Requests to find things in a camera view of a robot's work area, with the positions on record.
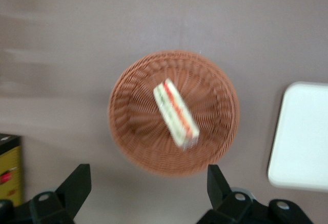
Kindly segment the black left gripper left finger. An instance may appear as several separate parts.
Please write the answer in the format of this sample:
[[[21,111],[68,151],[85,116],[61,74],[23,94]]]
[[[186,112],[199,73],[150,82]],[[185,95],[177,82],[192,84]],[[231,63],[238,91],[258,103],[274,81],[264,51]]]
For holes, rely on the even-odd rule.
[[[92,189],[89,164],[80,164],[55,191],[44,191],[14,207],[1,199],[1,223],[75,223]]]

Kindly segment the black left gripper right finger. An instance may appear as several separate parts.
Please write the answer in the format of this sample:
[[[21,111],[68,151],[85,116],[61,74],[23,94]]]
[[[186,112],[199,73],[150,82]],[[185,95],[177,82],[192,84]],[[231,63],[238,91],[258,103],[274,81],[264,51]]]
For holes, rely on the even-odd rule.
[[[218,165],[208,165],[207,192],[212,209],[207,223],[312,223],[292,201],[272,199],[267,206],[233,191]]]

